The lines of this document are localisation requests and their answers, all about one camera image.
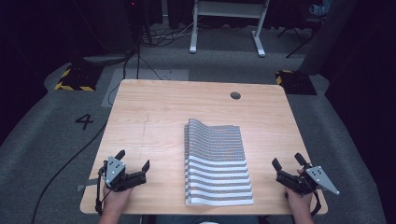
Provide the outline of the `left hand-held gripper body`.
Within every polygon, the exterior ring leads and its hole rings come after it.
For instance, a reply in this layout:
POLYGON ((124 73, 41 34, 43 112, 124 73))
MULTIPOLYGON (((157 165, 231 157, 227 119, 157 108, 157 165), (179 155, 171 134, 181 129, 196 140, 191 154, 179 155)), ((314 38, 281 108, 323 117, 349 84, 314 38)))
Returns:
POLYGON ((147 166, 141 171, 133 174, 126 174, 126 165, 120 159, 109 156, 106 161, 106 170, 104 181, 106 186, 115 191, 125 191, 147 182, 146 172, 147 166))

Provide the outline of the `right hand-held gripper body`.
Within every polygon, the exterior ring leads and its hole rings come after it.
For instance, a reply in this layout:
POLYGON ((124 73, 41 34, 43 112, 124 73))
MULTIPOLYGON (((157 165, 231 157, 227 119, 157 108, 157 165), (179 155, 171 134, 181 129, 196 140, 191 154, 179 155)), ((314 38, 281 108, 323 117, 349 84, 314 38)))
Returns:
POLYGON ((340 191, 320 166, 307 168, 300 175, 291 175, 277 167, 276 181, 301 195, 311 193, 317 187, 328 190, 335 195, 340 194, 340 191))

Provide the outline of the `person's right hand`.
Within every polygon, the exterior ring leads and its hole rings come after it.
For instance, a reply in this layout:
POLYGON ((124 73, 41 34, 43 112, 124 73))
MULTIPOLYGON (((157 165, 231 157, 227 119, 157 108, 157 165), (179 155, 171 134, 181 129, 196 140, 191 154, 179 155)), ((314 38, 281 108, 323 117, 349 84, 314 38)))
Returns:
POLYGON ((308 219, 309 217, 312 217, 310 210, 313 197, 312 193, 300 195, 288 187, 285 187, 284 190, 288 194, 290 211, 295 219, 308 219))

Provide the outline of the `person's left hand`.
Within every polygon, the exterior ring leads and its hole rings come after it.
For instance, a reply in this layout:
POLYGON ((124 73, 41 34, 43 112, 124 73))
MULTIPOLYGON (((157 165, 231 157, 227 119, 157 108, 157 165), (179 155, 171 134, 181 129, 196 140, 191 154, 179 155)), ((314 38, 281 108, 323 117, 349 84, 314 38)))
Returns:
POLYGON ((103 214, 122 214, 125 206, 129 202, 129 197, 134 189, 127 189, 124 191, 115 192, 107 187, 103 188, 104 193, 104 207, 103 214))

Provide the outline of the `grey white striped cloth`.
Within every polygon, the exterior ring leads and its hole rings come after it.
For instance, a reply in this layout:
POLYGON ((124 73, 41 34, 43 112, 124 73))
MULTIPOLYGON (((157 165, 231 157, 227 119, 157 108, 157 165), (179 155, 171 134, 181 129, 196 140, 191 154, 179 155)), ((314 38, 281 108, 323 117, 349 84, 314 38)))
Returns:
POLYGON ((186 204, 254 204, 240 128, 190 119, 184 131, 186 204))

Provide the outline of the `black stand pole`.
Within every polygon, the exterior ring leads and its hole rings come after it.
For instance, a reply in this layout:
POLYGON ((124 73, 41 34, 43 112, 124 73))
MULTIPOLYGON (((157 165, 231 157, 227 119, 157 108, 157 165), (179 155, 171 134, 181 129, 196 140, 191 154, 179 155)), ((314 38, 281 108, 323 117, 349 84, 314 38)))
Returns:
POLYGON ((141 30, 141 19, 140 19, 140 0, 134 0, 134 11, 135 11, 135 41, 136 41, 136 54, 137 54, 137 66, 136 66, 136 79, 139 79, 140 69, 140 30, 141 30))

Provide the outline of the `black yellow striped base plate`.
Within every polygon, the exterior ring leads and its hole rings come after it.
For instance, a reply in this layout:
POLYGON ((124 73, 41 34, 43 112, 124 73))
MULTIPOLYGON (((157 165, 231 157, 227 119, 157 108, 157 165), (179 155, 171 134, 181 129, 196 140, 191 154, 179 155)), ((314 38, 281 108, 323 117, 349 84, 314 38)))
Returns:
POLYGON ((276 84, 281 86, 286 94, 317 94, 310 77, 299 71, 278 70, 276 72, 276 84))
POLYGON ((103 66, 69 65, 62 73, 55 90, 96 91, 96 84, 104 70, 103 66))

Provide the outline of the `white metal desk frame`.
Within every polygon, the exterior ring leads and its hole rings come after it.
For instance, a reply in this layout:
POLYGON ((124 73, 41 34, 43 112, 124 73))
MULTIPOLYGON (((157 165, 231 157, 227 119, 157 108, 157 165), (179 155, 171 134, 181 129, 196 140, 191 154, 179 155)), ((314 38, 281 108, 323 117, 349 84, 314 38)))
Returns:
POLYGON ((260 3, 232 3, 209 0, 194 0, 192 10, 192 33, 189 52, 194 54, 197 51, 198 40, 198 17, 215 16, 257 19, 257 28, 251 32, 257 53, 260 57, 266 55, 261 42, 260 34, 266 16, 270 0, 262 0, 260 3))

